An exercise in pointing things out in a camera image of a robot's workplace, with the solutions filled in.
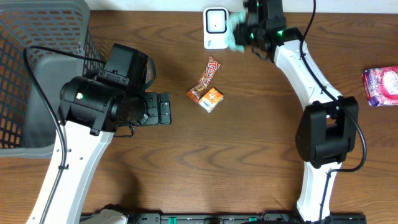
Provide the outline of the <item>red purple snack bag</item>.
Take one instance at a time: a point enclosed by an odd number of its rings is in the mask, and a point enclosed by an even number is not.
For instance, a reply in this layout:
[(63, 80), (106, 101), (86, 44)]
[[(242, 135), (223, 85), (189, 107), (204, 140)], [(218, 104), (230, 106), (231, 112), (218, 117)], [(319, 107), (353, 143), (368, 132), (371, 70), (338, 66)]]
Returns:
[(370, 106), (397, 105), (397, 66), (368, 69), (362, 81)]

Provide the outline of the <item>orange small snack packet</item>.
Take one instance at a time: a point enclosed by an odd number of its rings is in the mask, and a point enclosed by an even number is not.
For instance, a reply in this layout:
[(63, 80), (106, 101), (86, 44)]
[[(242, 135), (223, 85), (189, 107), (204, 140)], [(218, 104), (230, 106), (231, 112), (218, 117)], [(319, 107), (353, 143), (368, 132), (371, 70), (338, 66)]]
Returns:
[(215, 107), (224, 99), (224, 95), (215, 87), (208, 90), (198, 101), (198, 104), (208, 113), (211, 113)]

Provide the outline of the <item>red chocolate bar wrapper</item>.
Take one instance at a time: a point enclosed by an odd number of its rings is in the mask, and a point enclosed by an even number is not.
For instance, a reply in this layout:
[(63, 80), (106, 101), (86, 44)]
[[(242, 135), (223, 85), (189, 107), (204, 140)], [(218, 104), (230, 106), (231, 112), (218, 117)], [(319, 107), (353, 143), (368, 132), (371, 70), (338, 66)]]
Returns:
[(217, 73), (220, 67), (221, 63), (215, 59), (214, 56), (210, 55), (205, 71), (203, 72), (201, 78), (189, 91), (187, 91), (187, 96), (194, 103), (198, 104), (199, 100), (203, 96), (205, 90), (211, 83), (214, 75)]

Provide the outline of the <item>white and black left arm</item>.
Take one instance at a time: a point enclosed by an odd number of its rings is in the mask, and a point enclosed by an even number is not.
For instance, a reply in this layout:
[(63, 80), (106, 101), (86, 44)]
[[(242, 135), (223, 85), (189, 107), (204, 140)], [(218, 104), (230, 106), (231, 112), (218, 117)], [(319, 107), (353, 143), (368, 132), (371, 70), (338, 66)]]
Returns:
[(171, 123), (170, 95), (151, 82), (101, 71), (75, 77), (60, 91), (53, 154), (28, 223), (79, 223), (97, 165), (120, 127)]

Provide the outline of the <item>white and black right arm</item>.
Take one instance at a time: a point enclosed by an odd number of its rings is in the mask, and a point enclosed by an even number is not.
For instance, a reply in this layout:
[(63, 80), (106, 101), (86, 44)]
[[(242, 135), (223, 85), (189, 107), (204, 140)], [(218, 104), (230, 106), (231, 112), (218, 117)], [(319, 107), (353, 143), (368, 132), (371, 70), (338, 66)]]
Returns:
[(303, 114), (295, 145), (303, 160), (302, 189), (291, 223), (366, 223), (364, 215), (330, 212), (337, 173), (354, 149), (358, 102), (344, 97), (323, 76), (305, 41), (306, 32), (287, 27), (282, 1), (243, 2), (243, 21), (233, 26), (234, 43), (259, 48), (257, 56), (274, 63), (292, 85)]

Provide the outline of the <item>teal snack wrapper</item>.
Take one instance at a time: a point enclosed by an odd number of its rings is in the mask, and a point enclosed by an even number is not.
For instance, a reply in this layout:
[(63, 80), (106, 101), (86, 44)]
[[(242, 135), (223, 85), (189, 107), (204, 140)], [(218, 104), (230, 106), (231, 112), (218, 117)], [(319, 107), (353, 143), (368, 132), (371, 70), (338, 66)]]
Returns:
[(238, 24), (245, 22), (247, 16), (246, 11), (233, 12), (229, 15), (227, 22), (227, 32), (224, 41), (228, 48), (233, 52), (244, 53), (244, 46), (242, 44), (237, 44), (237, 38), (234, 36), (234, 31), (236, 30)]

